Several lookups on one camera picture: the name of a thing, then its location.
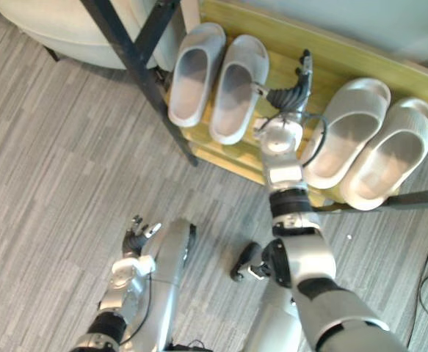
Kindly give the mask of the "robot right five-finger hand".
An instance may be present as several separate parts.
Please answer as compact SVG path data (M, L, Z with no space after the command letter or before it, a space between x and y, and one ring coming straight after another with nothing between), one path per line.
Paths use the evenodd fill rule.
M263 84L253 82L250 86L254 93L265 99L279 111L298 111L305 109L311 95L313 84L313 57L308 49L302 52L300 64L295 71L297 83L290 88L270 89Z

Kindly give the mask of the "robot left five-finger hand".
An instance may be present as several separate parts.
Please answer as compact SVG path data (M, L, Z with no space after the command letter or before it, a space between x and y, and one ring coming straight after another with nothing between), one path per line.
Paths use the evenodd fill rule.
M126 230L122 243L123 257L140 257L144 245L161 229L161 223L140 226L143 218L135 215Z

